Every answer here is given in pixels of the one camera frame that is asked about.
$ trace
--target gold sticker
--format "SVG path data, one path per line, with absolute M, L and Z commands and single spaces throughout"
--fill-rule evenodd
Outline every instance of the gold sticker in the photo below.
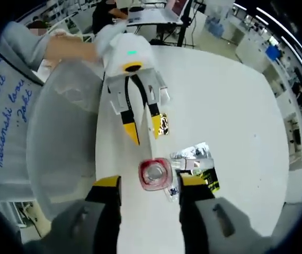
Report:
M 167 121 L 167 114 L 161 113 L 161 126 L 158 130 L 158 135 L 168 135 L 169 129 L 168 129 L 168 121 Z

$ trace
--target person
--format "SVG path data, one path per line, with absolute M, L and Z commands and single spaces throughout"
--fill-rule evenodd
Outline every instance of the person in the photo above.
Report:
M 47 32 L 47 23 L 41 20 L 35 20 L 26 26 L 35 35 L 44 35 Z
M 126 22 L 109 25 L 94 43 L 48 34 L 36 36 L 15 22 L 3 30 L 0 36 L 0 200 L 32 196 L 26 168 L 26 134 L 43 86 L 32 71 L 37 71 L 43 59 L 96 62 L 111 39 L 125 28 Z
M 113 24 L 114 18 L 126 20 L 128 15 L 117 8 L 116 0 L 101 0 L 92 14 L 92 32 L 97 34 L 106 25 Z

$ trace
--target white table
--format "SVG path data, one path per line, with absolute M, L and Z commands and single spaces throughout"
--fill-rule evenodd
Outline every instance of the white table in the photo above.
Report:
M 216 196 L 245 213 L 258 234 L 271 235 L 285 200 L 289 152 L 270 85 L 257 71 L 212 53 L 153 49 L 172 98 L 159 108 L 168 114 L 170 134 L 158 138 L 154 155 L 169 157 L 171 152 L 206 142 L 220 183 Z M 137 91 L 129 86 L 140 124 L 143 111 Z M 179 206 L 169 203 L 162 191 L 142 189 L 138 164 L 150 150 L 144 144 L 136 146 L 125 134 L 105 86 L 96 137 L 97 179 L 122 176 L 118 253 L 184 253 Z

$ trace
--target white cabinet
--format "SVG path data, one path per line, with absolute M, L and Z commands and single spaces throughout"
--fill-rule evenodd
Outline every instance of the white cabinet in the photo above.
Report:
M 277 104 L 283 119 L 291 117 L 296 112 L 288 92 L 284 92 L 277 97 Z
M 227 41 L 231 41 L 236 32 L 236 27 L 230 23 L 229 20 L 226 20 L 226 22 L 223 23 L 223 28 L 224 32 L 221 37 Z
M 243 64 L 263 73 L 270 62 L 265 55 L 264 49 L 260 48 L 258 42 L 252 39 L 252 35 L 246 35 L 236 48 L 236 55 Z

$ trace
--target person's arm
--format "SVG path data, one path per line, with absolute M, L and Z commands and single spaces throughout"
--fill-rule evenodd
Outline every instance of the person's arm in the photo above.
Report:
M 2 36 L 16 54 L 32 69 L 37 71 L 43 59 L 83 59 L 97 61 L 104 54 L 110 41 L 126 28 L 125 22 L 107 26 L 98 33 L 95 43 L 69 40 L 50 35 L 36 36 L 19 23 L 10 22 Z
M 124 12 L 122 12 L 118 8 L 114 8 L 114 9 L 110 10 L 109 13 L 122 20 L 128 19 L 128 15 L 126 15 Z
M 98 54 L 92 43 L 82 42 L 74 38 L 53 36 L 47 43 L 43 58 L 48 60 L 79 58 L 95 62 L 98 60 Z

